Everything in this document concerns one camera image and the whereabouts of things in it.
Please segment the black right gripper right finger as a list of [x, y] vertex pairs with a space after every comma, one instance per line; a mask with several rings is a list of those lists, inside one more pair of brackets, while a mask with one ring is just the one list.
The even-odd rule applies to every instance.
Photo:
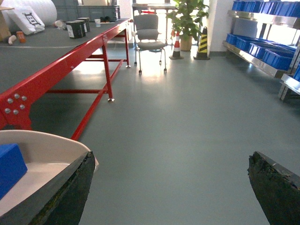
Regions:
[[248, 176], [254, 194], [271, 225], [300, 223], [300, 177], [255, 151]]

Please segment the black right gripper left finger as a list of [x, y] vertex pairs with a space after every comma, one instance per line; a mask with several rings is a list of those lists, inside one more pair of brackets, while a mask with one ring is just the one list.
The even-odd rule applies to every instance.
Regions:
[[90, 192], [95, 162], [94, 154], [88, 152], [72, 176], [30, 221], [30, 224], [79, 224]]

